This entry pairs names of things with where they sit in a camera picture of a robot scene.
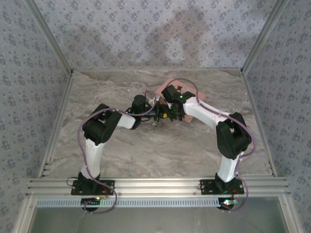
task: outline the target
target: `glass panel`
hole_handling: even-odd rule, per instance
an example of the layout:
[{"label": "glass panel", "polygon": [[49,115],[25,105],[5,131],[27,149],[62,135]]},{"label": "glass panel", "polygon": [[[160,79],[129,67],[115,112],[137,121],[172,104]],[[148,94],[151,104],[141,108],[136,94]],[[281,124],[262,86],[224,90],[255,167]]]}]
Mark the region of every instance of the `glass panel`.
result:
[{"label": "glass panel", "polygon": [[285,233],[278,198],[250,198],[244,208],[116,208],[84,214],[80,208],[37,208],[30,233]]}]

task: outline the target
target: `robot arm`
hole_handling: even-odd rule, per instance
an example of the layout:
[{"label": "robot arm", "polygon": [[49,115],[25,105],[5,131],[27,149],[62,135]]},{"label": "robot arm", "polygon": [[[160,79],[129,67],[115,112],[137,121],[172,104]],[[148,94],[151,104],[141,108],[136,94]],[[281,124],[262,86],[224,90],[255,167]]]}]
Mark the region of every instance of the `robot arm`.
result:
[{"label": "robot arm", "polygon": [[[117,115],[117,118],[119,118],[120,113],[116,112],[116,115]],[[135,121],[136,119],[134,117],[129,116],[127,114],[121,114],[121,117],[116,126],[124,127],[126,129],[131,129]],[[96,127],[96,126],[86,124],[84,127],[84,130],[86,130],[86,128],[88,127],[91,128],[91,127]],[[107,134],[108,133],[107,129],[106,131],[104,129],[102,133]],[[97,145],[96,145],[96,143],[90,139],[91,138],[90,135],[85,134],[85,137],[86,137],[86,160],[87,160],[88,168],[93,177],[99,177],[101,156],[103,154],[103,150],[104,150],[106,142],[104,142],[105,140],[97,141]],[[85,164],[83,164],[81,173],[83,174],[84,177],[91,179],[86,170]]]},{"label": "robot arm", "polygon": [[[251,143],[249,135],[237,123],[220,116],[220,114],[228,116],[228,113],[200,102],[200,104],[203,104],[208,109],[212,109],[219,114],[206,110],[197,102],[195,95],[190,92],[181,95],[174,86],[170,85],[162,91],[162,94],[166,103],[162,104],[158,101],[154,109],[143,117],[153,117],[155,120],[168,117],[173,121],[176,119],[181,120],[182,117],[187,114],[199,119],[214,129],[217,134],[217,146],[222,154],[222,161],[220,169],[215,175],[215,182],[220,192],[225,193],[226,190],[229,189],[228,185],[235,180],[234,171],[239,156],[244,154],[244,151]],[[109,107],[101,104],[93,113],[104,108]],[[145,113],[150,108],[151,106],[146,102],[146,98],[142,95],[138,95],[134,98],[130,113]],[[234,113],[229,116],[246,125],[241,114]],[[104,114],[102,113],[91,118],[83,126],[85,132],[84,136],[86,138],[86,159],[88,168],[93,177],[99,179],[101,155],[105,143],[111,137],[114,129],[120,126],[133,130],[141,123],[141,118],[142,116],[133,117],[117,111],[107,111]],[[90,176],[84,165],[79,173],[79,180],[90,182],[89,179]]]}]

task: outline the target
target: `blue patterned wall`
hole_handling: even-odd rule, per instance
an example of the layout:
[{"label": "blue patterned wall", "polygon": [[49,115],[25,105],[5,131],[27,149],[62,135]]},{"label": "blue patterned wall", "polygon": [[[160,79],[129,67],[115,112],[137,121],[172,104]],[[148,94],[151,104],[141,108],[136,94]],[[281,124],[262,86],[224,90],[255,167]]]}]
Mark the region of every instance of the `blue patterned wall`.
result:
[{"label": "blue patterned wall", "polygon": [[241,67],[275,0],[35,0],[73,69]]},{"label": "blue patterned wall", "polygon": [[311,232],[311,2],[291,0],[247,78],[280,176]]},{"label": "blue patterned wall", "polygon": [[0,1],[0,232],[44,157],[68,75],[20,0]]}]

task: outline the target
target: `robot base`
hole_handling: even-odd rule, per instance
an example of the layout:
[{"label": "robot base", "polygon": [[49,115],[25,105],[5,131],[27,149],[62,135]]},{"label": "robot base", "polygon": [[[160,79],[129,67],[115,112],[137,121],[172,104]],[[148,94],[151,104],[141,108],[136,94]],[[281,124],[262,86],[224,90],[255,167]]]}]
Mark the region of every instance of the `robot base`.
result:
[{"label": "robot base", "polygon": [[[99,180],[100,182],[110,186],[111,188],[115,188],[114,180]],[[88,196],[88,195],[96,195],[96,196],[112,196],[113,192],[106,187],[99,185],[91,179],[88,179],[82,175],[80,172],[78,175],[78,180],[75,180],[72,184],[71,195],[73,196]]]},{"label": "robot base", "polygon": [[218,195],[218,194],[244,194],[242,181],[233,178],[225,183],[218,175],[215,175],[214,180],[200,180],[198,188],[202,195]]}]

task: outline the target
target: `aluminum rail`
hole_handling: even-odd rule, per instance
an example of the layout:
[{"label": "aluminum rail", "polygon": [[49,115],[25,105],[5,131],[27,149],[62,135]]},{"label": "aluminum rail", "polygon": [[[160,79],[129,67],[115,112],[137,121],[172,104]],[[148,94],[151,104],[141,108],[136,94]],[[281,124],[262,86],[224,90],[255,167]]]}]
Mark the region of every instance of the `aluminum rail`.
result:
[{"label": "aluminum rail", "polygon": [[[284,177],[242,176],[248,185],[250,197],[278,197],[289,195],[288,182]],[[199,180],[214,177],[197,178],[107,178],[115,180],[115,190],[122,198],[189,198],[189,197],[228,197],[230,195],[201,195],[197,188]],[[27,196],[73,197],[67,179],[32,179],[26,190]]]}]

